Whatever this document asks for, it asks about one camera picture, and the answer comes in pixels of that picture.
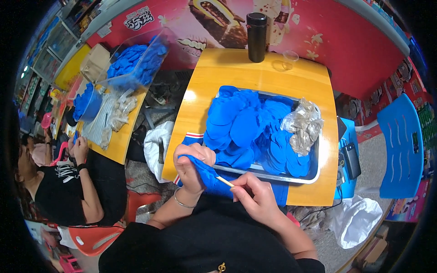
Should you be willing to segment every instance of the chopstick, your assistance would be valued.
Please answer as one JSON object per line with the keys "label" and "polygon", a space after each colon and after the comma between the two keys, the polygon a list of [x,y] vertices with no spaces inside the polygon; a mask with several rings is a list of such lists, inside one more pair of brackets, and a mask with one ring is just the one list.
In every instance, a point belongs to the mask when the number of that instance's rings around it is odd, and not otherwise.
{"label": "chopstick", "polygon": [[222,181],[223,183],[225,183],[226,185],[228,185],[229,187],[234,187],[234,184],[232,184],[231,182],[229,182],[228,180],[224,179],[221,176],[216,177],[218,180]]}

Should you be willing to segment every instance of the floor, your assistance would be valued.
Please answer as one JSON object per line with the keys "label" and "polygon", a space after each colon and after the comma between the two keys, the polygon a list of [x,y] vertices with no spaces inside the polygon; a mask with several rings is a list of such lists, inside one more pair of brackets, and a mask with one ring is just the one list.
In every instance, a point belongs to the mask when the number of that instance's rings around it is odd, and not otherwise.
{"label": "floor", "polygon": [[[176,90],[175,93],[176,96],[173,96],[173,99],[169,102],[170,104],[180,104],[182,100],[183,94],[181,95]],[[175,121],[176,115],[176,113],[152,114],[152,119],[155,125],[158,125],[165,121]],[[144,117],[140,116],[135,126],[138,127],[143,120]],[[362,175],[358,177],[357,187],[380,185],[385,174],[387,160],[384,136],[379,135],[360,143],[359,150]],[[137,212],[138,222],[147,221],[149,217],[148,212],[156,211],[173,195],[173,191],[176,188],[173,183],[158,184],[148,166],[140,162],[130,161],[127,164],[126,179],[128,182],[128,189],[137,192],[160,192],[163,197],[159,202],[140,208]],[[361,197],[376,200],[380,204],[382,211],[386,211],[391,202],[390,199],[380,199],[377,194],[362,194]],[[336,272],[361,246],[358,245],[351,249],[342,249],[337,244],[334,233],[331,231],[326,231],[320,239],[315,241],[315,245],[319,252],[319,259],[325,265],[327,273]],[[72,249],[72,254],[78,259],[78,263],[81,265],[84,272],[98,272],[97,264],[99,256],[87,257],[74,249]]]}

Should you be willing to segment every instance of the woman's right hand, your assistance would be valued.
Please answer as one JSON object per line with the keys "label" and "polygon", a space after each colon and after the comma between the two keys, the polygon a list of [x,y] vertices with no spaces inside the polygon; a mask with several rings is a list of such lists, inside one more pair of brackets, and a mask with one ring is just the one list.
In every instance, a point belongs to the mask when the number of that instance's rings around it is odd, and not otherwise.
{"label": "woman's right hand", "polygon": [[279,210],[269,182],[259,180],[247,172],[231,182],[234,201],[240,201],[247,213],[257,222],[271,227],[284,214]]}
{"label": "woman's right hand", "polygon": [[77,165],[85,163],[88,154],[88,139],[83,136],[78,137],[73,149]]}

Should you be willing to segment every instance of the black thermos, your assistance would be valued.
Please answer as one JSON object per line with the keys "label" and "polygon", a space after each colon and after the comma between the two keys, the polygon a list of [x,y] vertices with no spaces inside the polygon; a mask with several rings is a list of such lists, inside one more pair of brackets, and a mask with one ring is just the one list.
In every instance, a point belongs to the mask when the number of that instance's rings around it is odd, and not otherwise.
{"label": "black thermos", "polygon": [[252,62],[262,62],[266,54],[267,16],[252,12],[247,19],[247,47]]}

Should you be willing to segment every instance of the wristwatch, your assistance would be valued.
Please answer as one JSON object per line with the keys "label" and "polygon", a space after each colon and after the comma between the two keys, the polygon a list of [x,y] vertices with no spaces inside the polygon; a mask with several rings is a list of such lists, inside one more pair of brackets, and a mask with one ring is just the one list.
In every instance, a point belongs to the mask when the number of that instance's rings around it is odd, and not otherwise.
{"label": "wristwatch", "polygon": [[85,166],[85,163],[80,164],[79,166],[77,166],[77,172],[80,172],[81,169],[86,169],[87,166]]}

